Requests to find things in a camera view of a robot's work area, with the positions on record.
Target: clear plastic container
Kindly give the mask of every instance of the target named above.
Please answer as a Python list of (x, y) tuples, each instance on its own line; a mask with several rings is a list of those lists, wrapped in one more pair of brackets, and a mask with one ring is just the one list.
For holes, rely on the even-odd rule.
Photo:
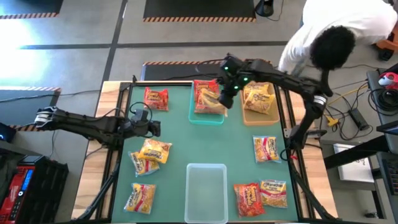
[[(275, 94), (274, 86), (272, 84), (268, 87), (268, 94)], [(243, 123), (246, 126), (267, 126), (273, 125), (279, 121), (279, 110), (276, 99), (271, 103), (269, 114), (262, 114), (252, 110), (243, 109), (244, 100), (243, 93), (240, 92), (241, 107), (243, 114)]]
[(192, 124), (204, 124), (204, 125), (222, 125), (224, 123), (223, 114), (205, 114), (205, 113), (195, 113), (195, 101), (193, 99), (193, 82), (191, 89), (191, 100), (189, 104), (189, 122)]
[(185, 222), (228, 222), (226, 166), (188, 164), (185, 185)]

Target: gray floor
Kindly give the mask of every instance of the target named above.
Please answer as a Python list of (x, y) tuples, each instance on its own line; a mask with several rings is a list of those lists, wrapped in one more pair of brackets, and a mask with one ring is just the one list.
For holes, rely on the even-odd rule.
[[(287, 41), (298, 28), (305, 0), (285, 1), (284, 12), (279, 22), (258, 18), (257, 23), (143, 23), (145, 0), (129, 1), (124, 12), (119, 43), (166, 43), (166, 42), (222, 42), (222, 41)], [(64, 0), (60, 15), (53, 19), (0, 20), (0, 85), (59, 86), (63, 93), (83, 90), (99, 90), (103, 80), (109, 49), (58, 49), (17, 50), (23, 45), (57, 44), (110, 44), (122, 0)], [(281, 0), (275, 1), (275, 15), (280, 10)], [(142, 64), (147, 61), (208, 60), (223, 57), (231, 52), (241, 58), (264, 58), (277, 65), (284, 46), (258, 47), (168, 47), (117, 49), (113, 59), (109, 80), (131, 80), (141, 75)], [(395, 55), (389, 62), (377, 61), (377, 53), (368, 46), (359, 46), (345, 66), (367, 64), (387, 68), (398, 61)], [(332, 88), (364, 80), (371, 68), (357, 67), (341, 69), (330, 76)], [(311, 77), (318, 72), (306, 68)], [(336, 90), (345, 93), (359, 87), (348, 86)], [(347, 96), (352, 103), (354, 95)], [(97, 93), (64, 96), (58, 106), (64, 110), (93, 115), (98, 101)], [(343, 111), (348, 108), (343, 101), (335, 106)], [(368, 122), (379, 125), (376, 112), (367, 102), (367, 94), (359, 99), (359, 109)], [(351, 121), (344, 127), (347, 134), (355, 130)], [(19, 133), (18, 145), (44, 155), (51, 153), (52, 132)], [(355, 139), (367, 141), (379, 134)], [(324, 137), (340, 140), (338, 133), (331, 131)], [(55, 153), (52, 158), (66, 162), (70, 175), (58, 211), (57, 221), (67, 221), (72, 214), (74, 198), (78, 188), (83, 158), (88, 141), (76, 134), (57, 131)], [(388, 220), (363, 218), (366, 210), (374, 211), (370, 192), (360, 190), (332, 189), (340, 218), (348, 221), (392, 223), (391, 211)]]

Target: white shirt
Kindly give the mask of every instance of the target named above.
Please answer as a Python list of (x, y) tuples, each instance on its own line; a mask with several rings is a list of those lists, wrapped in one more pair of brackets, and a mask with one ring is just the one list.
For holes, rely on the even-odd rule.
[(354, 33), (356, 44), (370, 45), (388, 38), (397, 16), (383, 0), (307, 0), (304, 25), (287, 43), (278, 69), (290, 74), (296, 64), (307, 62), (312, 42), (331, 26), (344, 26)]

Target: green table surface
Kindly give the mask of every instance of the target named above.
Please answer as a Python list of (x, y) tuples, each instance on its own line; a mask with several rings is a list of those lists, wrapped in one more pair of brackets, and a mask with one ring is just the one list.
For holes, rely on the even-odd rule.
[[(272, 126), (245, 126), (241, 106), (236, 97), (234, 107), (228, 110), (228, 117), (221, 126), (194, 125), (188, 120), (191, 87), (151, 87), (153, 90), (164, 88), (169, 90), (169, 111), (153, 111), (153, 120), (161, 121), (161, 136), (154, 139), (173, 144), (168, 161), (166, 164), (160, 164), (160, 170), (153, 174), (136, 177), (128, 151), (139, 151), (144, 138), (125, 140), (112, 222), (184, 222), (185, 178), (189, 163), (225, 164), (229, 222), (297, 221), (287, 163), (282, 161), (257, 164), (254, 159), (253, 135), (277, 136), (278, 150), (284, 149), (280, 123)], [(133, 88), (131, 103), (144, 100), (144, 89), (143, 86)], [(264, 215), (239, 218), (233, 185), (259, 182), (261, 179), (286, 181), (289, 207), (264, 207)], [(123, 210), (132, 192), (131, 184), (134, 182), (156, 185), (150, 215)]]

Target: ramen noodle package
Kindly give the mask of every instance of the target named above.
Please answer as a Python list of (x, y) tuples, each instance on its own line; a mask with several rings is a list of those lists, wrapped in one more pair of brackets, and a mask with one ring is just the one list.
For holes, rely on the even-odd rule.
[(148, 175), (159, 168), (159, 164), (156, 161), (150, 161), (148, 159), (138, 159), (139, 152), (129, 152), (129, 156), (136, 168), (136, 176)]
[(195, 108), (196, 113), (201, 113), (202, 111), (223, 114), (228, 116), (227, 109), (218, 101), (218, 94), (213, 93), (207, 89), (202, 89), (198, 98), (198, 104)]
[(169, 91), (153, 91), (145, 88), (144, 103), (152, 110), (169, 110)]
[(239, 217), (254, 217), (266, 213), (261, 203), (259, 184), (234, 184), (234, 191)]
[(263, 205), (287, 208), (286, 181), (262, 180), (260, 194)]
[(268, 114), (271, 104), (275, 99), (275, 94), (269, 95), (263, 90), (252, 90), (244, 101), (244, 109)]
[(264, 93), (268, 93), (268, 86), (269, 83), (256, 83), (255, 81), (249, 82), (243, 88), (243, 100), (246, 100), (250, 92), (252, 92), (253, 90), (261, 90)]
[(253, 136), (256, 162), (280, 162), (275, 136)]
[(138, 159), (148, 159), (165, 164), (169, 157), (171, 143), (145, 139), (144, 145), (138, 154)]
[(133, 183), (131, 187), (132, 193), (124, 206), (124, 211), (149, 215), (154, 202), (156, 185)]
[(219, 108), (212, 108), (216, 106), (213, 98), (217, 97), (220, 93), (220, 88), (216, 80), (194, 80), (193, 81), (193, 98), (195, 100), (195, 113), (216, 113), (223, 114), (224, 111), (220, 111)]

